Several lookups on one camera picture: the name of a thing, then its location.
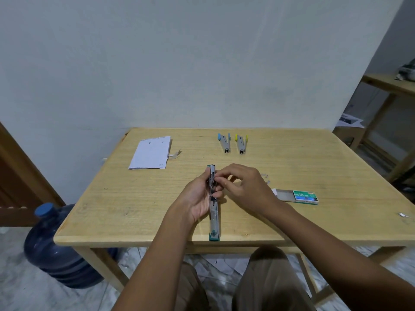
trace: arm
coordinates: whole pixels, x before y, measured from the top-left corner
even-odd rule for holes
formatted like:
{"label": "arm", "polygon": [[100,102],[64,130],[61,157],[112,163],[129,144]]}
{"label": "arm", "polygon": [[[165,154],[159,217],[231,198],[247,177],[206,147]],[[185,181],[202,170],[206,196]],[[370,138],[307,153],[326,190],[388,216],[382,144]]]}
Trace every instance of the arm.
{"label": "arm", "polygon": [[[241,179],[240,186],[233,182]],[[255,168],[232,164],[215,180],[243,208],[278,227],[313,263],[351,310],[409,310],[415,288],[277,199]]]}
{"label": "arm", "polygon": [[[210,169],[189,182],[169,207],[146,255],[132,274],[113,311],[173,310],[186,241],[194,223],[209,209]],[[221,197],[218,187],[214,197]]]}

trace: blue bottle cap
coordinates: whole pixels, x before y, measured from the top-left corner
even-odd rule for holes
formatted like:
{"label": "blue bottle cap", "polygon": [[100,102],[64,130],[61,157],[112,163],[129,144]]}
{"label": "blue bottle cap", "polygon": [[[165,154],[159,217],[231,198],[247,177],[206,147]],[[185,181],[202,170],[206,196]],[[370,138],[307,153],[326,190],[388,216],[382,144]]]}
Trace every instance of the blue bottle cap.
{"label": "blue bottle cap", "polygon": [[56,209],[53,206],[53,203],[45,203],[38,206],[34,210],[34,214],[37,217],[46,217],[56,212]]}

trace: table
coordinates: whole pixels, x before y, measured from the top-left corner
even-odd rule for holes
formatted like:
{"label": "table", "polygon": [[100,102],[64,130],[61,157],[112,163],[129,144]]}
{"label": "table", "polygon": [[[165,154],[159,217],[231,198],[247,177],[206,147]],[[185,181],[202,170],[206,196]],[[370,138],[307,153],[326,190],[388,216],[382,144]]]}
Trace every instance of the table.
{"label": "table", "polygon": [[[249,135],[246,154],[236,142],[222,151],[218,133]],[[128,170],[138,142],[170,135],[170,152],[182,150],[165,170]],[[383,262],[415,245],[414,205],[328,130],[322,129],[142,129],[134,128],[119,143],[56,232],[54,241],[72,246],[118,290],[127,276],[104,248],[147,247],[163,216],[185,184],[205,166],[217,169],[236,162],[268,174],[271,188],[313,191],[319,205],[293,207],[352,246],[383,246],[372,258]],[[194,229],[188,252],[251,252],[263,244],[301,253],[271,224],[247,214],[225,197],[220,205],[221,241],[209,242],[209,218]],[[317,292],[318,303],[331,296],[330,287]]]}
{"label": "table", "polygon": [[[385,115],[386,111],[391,107],[397,96],[407,96],[415,98],[415,83],[410,81],[397,81],[393,74],[365,74],[360,83],[366,83],[376,88],[380,88],[389,92],[389,96],[383,102],[381,108],[375,114],[375,117],[366,127],[366,132],[362,138],[364,142],[370,131],[372,131]],[[402,172],[405,172],[415,159],[415,146],[408,152],[407,156],[386,176],[389,182],[392,182]]]}

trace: person's right hand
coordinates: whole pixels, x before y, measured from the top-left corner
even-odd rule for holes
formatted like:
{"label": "person's right hand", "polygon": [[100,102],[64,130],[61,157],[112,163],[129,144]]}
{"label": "person's right hand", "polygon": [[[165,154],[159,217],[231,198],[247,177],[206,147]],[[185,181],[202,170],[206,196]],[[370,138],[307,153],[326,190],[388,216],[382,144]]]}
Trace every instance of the person's right hand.
{"label": "person's right hand", "polygon": [[[241,180],[239,186],[234,183],[236,179]],[[255,168],[231,164],[215,173],[215,181],[231,193],[239,206],[255,213],[261,214],[270,204],[279,202]]]}

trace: person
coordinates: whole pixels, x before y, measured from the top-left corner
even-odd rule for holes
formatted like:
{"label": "person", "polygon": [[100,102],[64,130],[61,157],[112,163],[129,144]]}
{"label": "person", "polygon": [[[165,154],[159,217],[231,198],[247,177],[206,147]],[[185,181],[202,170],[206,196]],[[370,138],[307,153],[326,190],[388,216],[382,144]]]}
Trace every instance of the person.
{"label": "person", "polygon": [[[194,268],[183,263],[189,233],[208,212],[206,168],[169,207],[146,255],[113,311],[209,310]],[[275,197],[257,169],[231,164],[215,174],[214,197],[223,189],[241,208],[256,213],[295,243],[351,310],[414,310],[415,289]],[[285,254],[259,247],[236,288],[232,310],[315,310]]]}

